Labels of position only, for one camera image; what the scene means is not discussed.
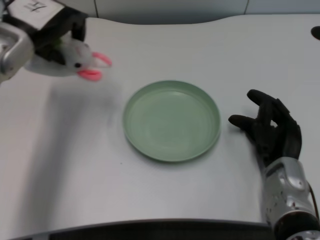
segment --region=green plate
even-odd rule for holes
[[[220,114],[200,88],[182,81],[158,81],[131,97],[123,113],[123,128],[143,154],[161,161],[185,161],[214,145]]]

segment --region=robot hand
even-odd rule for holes
[[[4,6],[7,13],[2,16],[0,22],[0,83],[14,76],[34,53],[47,61],[64,65],[64,56],[57,50],[56,45],[66,33],[71,32],[72,38],[84,41],[87,14],[53,0],[41,1],[11,0],[9,3],[3,1],[8,5]],[[48,5],[45,5],[47,8],[43,5],[39,7],[39,4],[44,3],[53,4],[58,10],[49,11]],[[28,16],[33,17],[43,10],[45,12],[40,19],[47,19],[44,25],[32,24],[32,22],[43,22],[41,20],[28,21],[30,20]]]
[[[259,106],[256,119],[232,115],[229,121],[247,133],[264,166],[281,157],[298,160],[302,146],[301,130],[288,109],[279,99],[258,90],[250,90],[247,96]]]
[[[232,115],[229,121],[247,133],[264,163],[266,221],[277,240],[320,239],[316,201],[298,161],[302,146],[299,125],[279,99],[257,90],[250,90],[247,96],[259,105],[257,118]]]

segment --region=plate rim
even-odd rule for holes
[[[161,159],[161,158],[158,158],[158,157],[153,157],[153,156],[150,156],[149,154],[143,152],[141,149],[139,149],[135,144],[134,144],[134,141],[132,141],[127,133],[127,128],[125,127],[125,113],[128,109],[128,105],[130,103],[130,101],[132,100],[132,98],[142,89],[144,88],[147,88],[148,86],[150,85],[153,85],[153,84],[157,84],[157,83],[161,83],[161,82],[178,82],[178,83],[183,83],[183,84],[188,84],[188,85],[191,85],[201,91],[203,91],[213,102],[214,106],[216,107],[217,109],[217,116],[218,116],[218,120],[219,120],[219,124],[218,124],[218,130],[217,130],[217,133],[215,135],[215,138],[213,139],[213,141],[211,141],[211,143],[204,149],[202,150],[201,152],[197,153],[196,155],[192,156],[192,157],[187,157],[187,158],[181,158],[181,159],[174,159],[174,160],[167,160],[167,159]],[[143,87],[140,87],[138,90],[136,90],[131,96],[130,98],[126,101],[125,105],[124,105],[124,109],[122,111],[122,128],[123,128],[123,132],[124,132],[124,135],[125,135],[125,138],[129,141],[129,143],[134,147],[134,149],[136,149],[137,151],[139,151],[141,154],[147,156],[148,158],[151,158],[153,160],[157,160],[157,161],[161,161],[161,162],[167,162],[167,163],[177,163],[177,162],[184,162],[184,161],[189,161],[189,160],[193,160],[199,156],[201,156],[202,154],[206,153],[209,149],[211,149],[216,143],[217,143],[217,140],[220,136],[220,133],[221,133],[221,114],[220,114],[220,109],[218,108],[218,105],[216,104],[216,102],[213,100],[213,98],[205,91],[203,90],[202,88],[192,84],[192,83],[189,83],[189,82],[186,82],[186,81],[180,81],[180,80],[159,80],[159,81],[154,81],[152,83],[149,83],[147,85],[144,85]]]

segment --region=table surface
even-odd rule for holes
[[[300,160],[320,199],[320,15],[245,15],[190,25],[89,18],[92,49],[113,67],[99,83],[21,69],[0,88],[0,239],[126,220],[263,221],[253,148],[228,122],[255,117],[250,89],[290,109]],[[221,113],[216,146],[181,164],[153,161],[126,141],[122,111],[139,88],[180,80]]]

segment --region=wall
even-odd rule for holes
[[[60,1],[91,17],[97,17],[97,9],[100,18],[129,24],[192,24],[243,14],[320,14],[320,0]]]
[[[246,14],[319,14],[320,0],[249,0]]]
[[[191,24],[245,12],[247,0],[96,0],[98,15],[131,24]]]

